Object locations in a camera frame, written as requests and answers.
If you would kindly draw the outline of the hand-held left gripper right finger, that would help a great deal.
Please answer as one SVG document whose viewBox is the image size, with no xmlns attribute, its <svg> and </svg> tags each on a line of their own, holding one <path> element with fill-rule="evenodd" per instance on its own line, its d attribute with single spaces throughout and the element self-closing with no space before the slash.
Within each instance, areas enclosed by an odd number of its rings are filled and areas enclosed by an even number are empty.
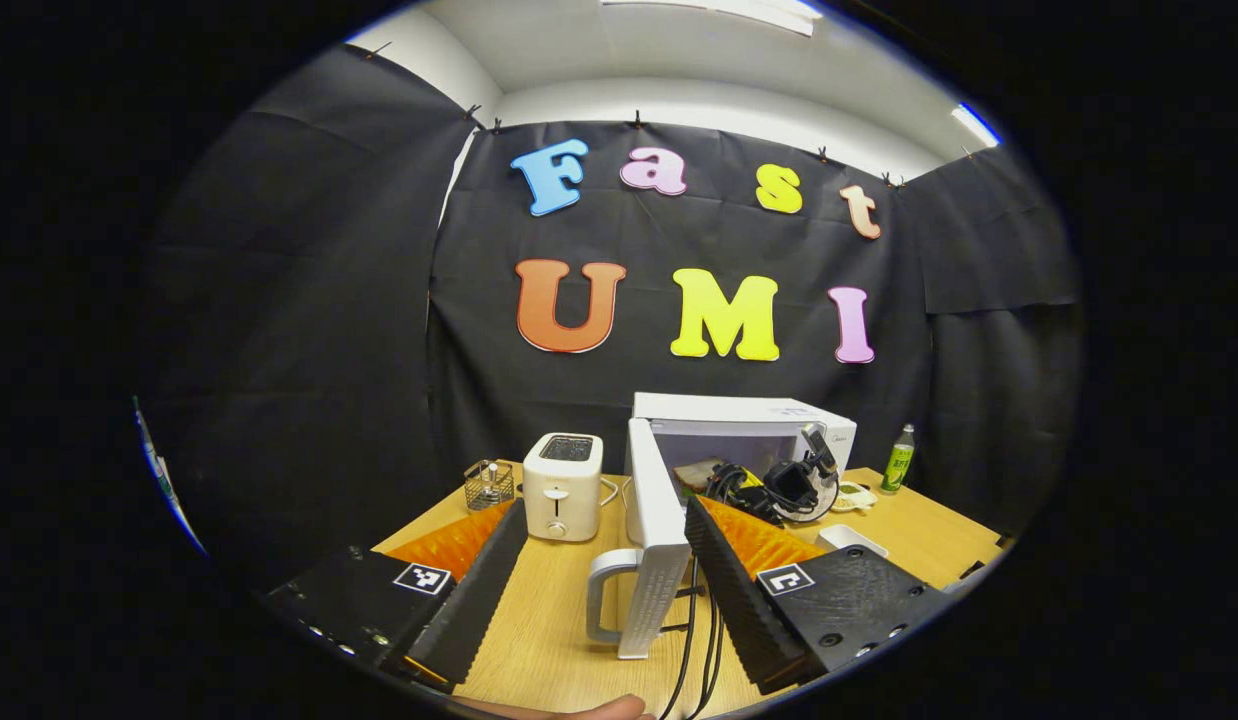
<svg viewBox="0 0 1238 720">
<path fill-rule="evenodd" d="M 711 499 L 687 504 L 686 537 L 764 694 L 846 675 L 956 602 L 865 544 L 820 551 Z"/>
</svg>

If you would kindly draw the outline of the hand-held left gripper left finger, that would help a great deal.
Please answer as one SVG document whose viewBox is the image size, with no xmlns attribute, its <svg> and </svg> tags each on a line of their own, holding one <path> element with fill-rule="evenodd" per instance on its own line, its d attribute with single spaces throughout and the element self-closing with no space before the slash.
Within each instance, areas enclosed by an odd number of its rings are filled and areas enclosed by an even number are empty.
<svg viewBox="0 0 1238 720">
<path fill-rule="evenodd" d="M 262 602 L 366 671 L 451 693 L 468 678 L 526 541 L 517 499 L 391 553 L 352 546 Z"/>
</svg>

